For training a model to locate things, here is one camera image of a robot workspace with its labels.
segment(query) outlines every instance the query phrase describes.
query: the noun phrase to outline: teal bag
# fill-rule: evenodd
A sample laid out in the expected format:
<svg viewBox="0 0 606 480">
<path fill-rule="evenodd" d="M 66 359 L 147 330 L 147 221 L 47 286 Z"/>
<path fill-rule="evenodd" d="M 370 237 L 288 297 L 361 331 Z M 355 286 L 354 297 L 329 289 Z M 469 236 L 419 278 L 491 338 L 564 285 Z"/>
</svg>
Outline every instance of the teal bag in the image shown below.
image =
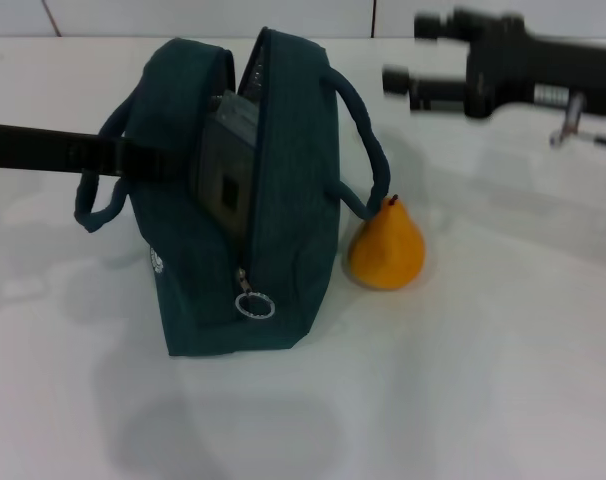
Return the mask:
<svg viewBox="0 0 606 480">
<path fill-rule="evenodd" d="M 264 29 L 237 92 L 258 103 L 259 127 L 249 233 L 236 254 L 186 180 L 198 161 L 210 98 L 234 91 L 234 83 L 229 51 L 179 39 L 164 45 L 100 135 L 124 134 L 141 146 L 182 152 L 180 179 L 121 178 L 99 212 L 91 211 L 97 175 L 84 173 L 77 191 L 75 217 L 90 232 L 112 220 L 130 196 L 151 246 L 170 355 L 292 347 L 309 332 L 330 281 L 340 201 L 367 220 L 388 192 L 389 166 L 365 106 L 330 67 L 325 50 Z M 366 205 L 340 180 L 337 92 L 371 161 L 374 185 Z M 252 292 L 239 278 L 243 273 Z M 242 313 L 250 310 L 246 294 L 263 301 L 263 314 Z"/>
</svg>

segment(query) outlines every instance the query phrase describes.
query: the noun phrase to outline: bag logo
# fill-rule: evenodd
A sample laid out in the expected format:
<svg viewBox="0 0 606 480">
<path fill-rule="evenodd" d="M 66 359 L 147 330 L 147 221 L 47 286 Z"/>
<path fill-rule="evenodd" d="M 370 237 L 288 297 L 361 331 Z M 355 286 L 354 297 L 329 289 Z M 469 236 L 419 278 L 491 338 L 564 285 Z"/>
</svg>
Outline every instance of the bag logo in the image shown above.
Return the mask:
<svg viewBox="0 0 606 480">
<path fill-rule="evenodd" d="M 159 257 L 158 253 L 154 251 L 152 247 L 150 247 L 150 258 L 152 260 L 152 268 L 158 274 L 163 273 L 163 260 Z"/>
</svg>

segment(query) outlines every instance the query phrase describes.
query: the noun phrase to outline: white table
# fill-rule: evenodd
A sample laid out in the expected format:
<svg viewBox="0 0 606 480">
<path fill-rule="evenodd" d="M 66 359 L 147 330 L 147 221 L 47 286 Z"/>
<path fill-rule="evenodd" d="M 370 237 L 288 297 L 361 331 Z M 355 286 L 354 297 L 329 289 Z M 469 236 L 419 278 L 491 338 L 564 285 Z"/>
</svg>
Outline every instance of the white table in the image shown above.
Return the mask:
<svg viewBox="0 0 606 480">
<path fill-rule="evenodd" d="M 96 132 L 163 42 L 0 40 L 0 123 Z M 218 43 L 240 77 L 253 42 Z M 550 151 L 552 113 L 383 98 L 384 63 L 462 73 L 459 48 L 321 43 L 428 239 L 420 281 L 366 291 L 339 259 L 294 349 L 170 359 L 131 209 L 89 235 L 77 176 L 0 170 L 0 480 L 606 480 L 606 151 Z"/>
</svg>

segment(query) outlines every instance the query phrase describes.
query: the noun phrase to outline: zipper pull ring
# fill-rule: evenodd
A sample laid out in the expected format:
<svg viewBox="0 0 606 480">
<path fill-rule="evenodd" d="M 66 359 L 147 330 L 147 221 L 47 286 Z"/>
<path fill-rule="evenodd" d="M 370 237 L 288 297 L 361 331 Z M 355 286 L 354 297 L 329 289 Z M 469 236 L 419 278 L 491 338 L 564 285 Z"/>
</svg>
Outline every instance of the zipper pull ring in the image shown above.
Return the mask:
<svg viewBox="0 0 606 480">
<path fill-rule="evenodd" d="M 241 312 L 243 315 L 245 315 L 246 317 L 251 318 L 253 320 L 265 320 L 265 319 L 273 316 L 274 313 L 276 312 L 276 305 L 274 305 L 274 302 L 272 301 L 272 299 L 263 293 L 252 291 L 252 286 L 250 285 L 250 282 L 248 282 L 248 280 L 247 280 L 247 274 L 245 273 L 245 270 L 243 270 L 242 268 L 239 268 L 237 275 L 238 275 L 239 285 L 241 286 L 243 293 L 239 294 L 239 296 L 236 297 L 236 301 L 234 302 L 236 309 L 239 312 Z M 255 313 L 248 311 L 245 307 L 243 307 L 243 305 L 241 305 L 241 301 L 246 300 L 245 304 L 247 305 L 248 300 L 250 298 L 254 298 L 254 299 L 265 302 L 265 306 L 267 308 L 269 308 L 269 312 L 266 313 L 265 315 L 257 315 Z"/>
</svg>

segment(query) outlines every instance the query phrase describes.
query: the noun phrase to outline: metal ring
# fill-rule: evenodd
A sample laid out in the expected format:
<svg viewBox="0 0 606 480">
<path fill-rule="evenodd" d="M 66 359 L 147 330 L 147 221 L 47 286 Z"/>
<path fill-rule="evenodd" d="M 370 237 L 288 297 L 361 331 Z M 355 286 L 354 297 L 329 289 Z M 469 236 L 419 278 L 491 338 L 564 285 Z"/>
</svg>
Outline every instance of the metal ring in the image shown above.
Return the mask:
<svg viewBox="0 0 606 480">
<path fill-rule="evenodd" d="M 266 315 L 255 315 L 254 313 L 248 312 L 246 309 L 244 309 L 241 306 L 241 300 L 245 297 L 256 297 L 258 299 L 263 300 L 269 307 L 270 307 L 270 313 L 266 314 Z M 264 295 L 262 293 L 258 293 L 258 292 L 248 292 L 248 293 L 241 293 L 238 297 L 236 297 L 236 301 L 234 302 L 234 304 L 236 305 L 236 309 L 241 312 L 243 315 L 245 315 L 248 318 L 251 318 L 253 320 L 265 320 L 267 318 L 270 318 L 272 315 L 274 315 L 274 312 L 276 311 L 276 305 L 274 305 L 274 302 L 272 301 L 272 299 L 270 297 L 268 297 L 267 295 Z"/>
</svg>

